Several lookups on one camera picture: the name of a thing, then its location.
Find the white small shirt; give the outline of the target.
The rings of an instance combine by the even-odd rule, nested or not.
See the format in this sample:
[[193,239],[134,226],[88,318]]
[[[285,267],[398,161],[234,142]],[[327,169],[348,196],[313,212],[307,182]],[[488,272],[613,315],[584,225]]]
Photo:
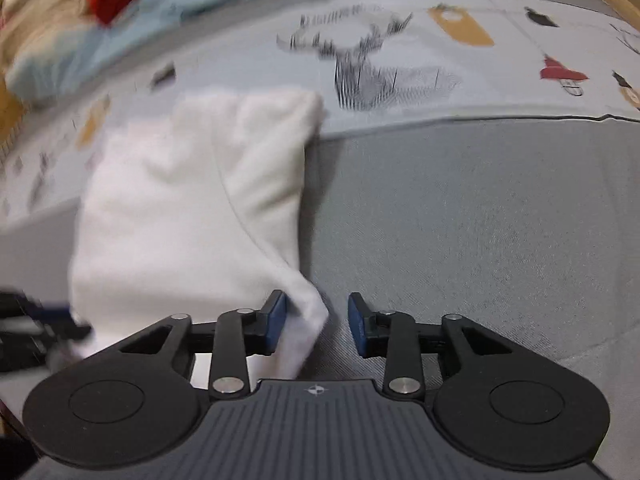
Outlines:
[[329,311],[299,269],[305,148],[323,102],[294,87],[183,96],[113,130],[77,217],[70,303],[93,328],[91,356],[162,318],[195,322],[290,298],[271,356],[250,378],[294,378]]

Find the grey printed bed sheet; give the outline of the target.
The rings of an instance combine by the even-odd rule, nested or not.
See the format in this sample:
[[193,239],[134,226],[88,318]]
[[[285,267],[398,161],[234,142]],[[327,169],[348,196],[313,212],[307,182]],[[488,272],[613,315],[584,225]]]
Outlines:
[[639,404],[639,128],[491,119],[354,130],[307,152],[304,273],[331,318],[303,378],[380,378],[346,298],[458,312]]

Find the cream folded blanket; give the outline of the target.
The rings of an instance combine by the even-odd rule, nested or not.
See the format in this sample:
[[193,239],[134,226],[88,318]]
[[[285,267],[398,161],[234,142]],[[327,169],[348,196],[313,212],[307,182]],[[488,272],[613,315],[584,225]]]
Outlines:
[[73,54],[97,24],[89,0],[2,0],[6,88],[23,101],[47,99],[58,85],[47,71]]

